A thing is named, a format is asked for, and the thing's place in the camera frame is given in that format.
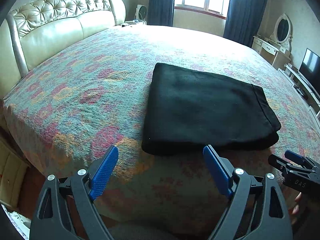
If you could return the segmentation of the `person's right hand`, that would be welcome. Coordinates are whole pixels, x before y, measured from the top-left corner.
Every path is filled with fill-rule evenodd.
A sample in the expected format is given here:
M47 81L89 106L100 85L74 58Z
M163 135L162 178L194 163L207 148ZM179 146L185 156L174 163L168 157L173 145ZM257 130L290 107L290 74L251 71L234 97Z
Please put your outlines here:
M302 198L303 198L303 195L300 192L295 198L295 206L289 209L289 215L291 218L291 225L294 225L298 220L298 216L300 214L300 202L301 202Z

